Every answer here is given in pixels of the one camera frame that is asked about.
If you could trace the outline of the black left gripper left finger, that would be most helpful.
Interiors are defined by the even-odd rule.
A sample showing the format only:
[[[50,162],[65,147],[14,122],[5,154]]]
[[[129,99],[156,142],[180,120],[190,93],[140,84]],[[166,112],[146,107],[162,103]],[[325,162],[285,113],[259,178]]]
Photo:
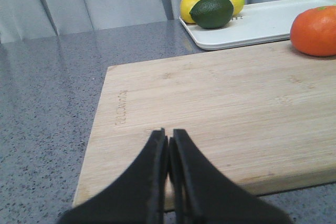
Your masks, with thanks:
[[[65,212],[58,223],[163,223],[168,161],[165,130],[155,130],[111,185]]]

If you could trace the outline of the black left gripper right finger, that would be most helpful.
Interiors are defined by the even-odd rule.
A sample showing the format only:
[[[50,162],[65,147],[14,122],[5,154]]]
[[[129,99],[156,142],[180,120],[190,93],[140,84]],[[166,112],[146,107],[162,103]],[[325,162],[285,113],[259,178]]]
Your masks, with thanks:
[[[177,223],[292,223],[284,211],[224,176],[185,130],[173,131],[169,151]]]

